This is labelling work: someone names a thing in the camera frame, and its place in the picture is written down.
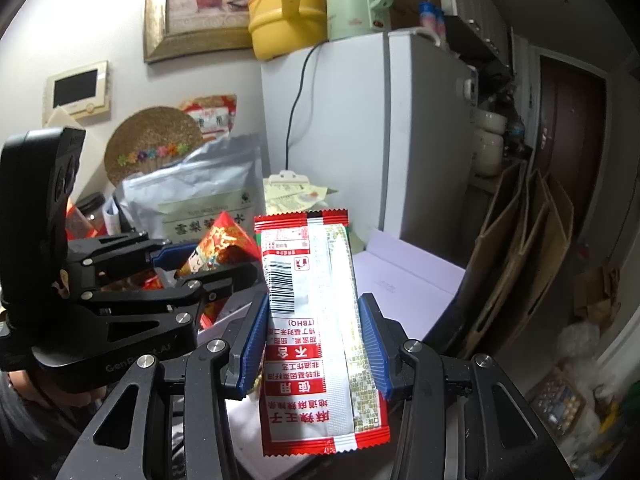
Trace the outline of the person's left hand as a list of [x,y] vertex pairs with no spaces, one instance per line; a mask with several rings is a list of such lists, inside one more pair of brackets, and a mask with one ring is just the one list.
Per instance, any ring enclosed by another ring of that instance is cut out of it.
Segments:
[[14,370],[4,373],[13,389],[25,400],[37,402],[43,406],[51,400],[63,408],[83,408],[106,396],[107,388],[100,387],[82,393],[69,393],[61,390],[51,379],[40,376],[32,380],[26,370]]

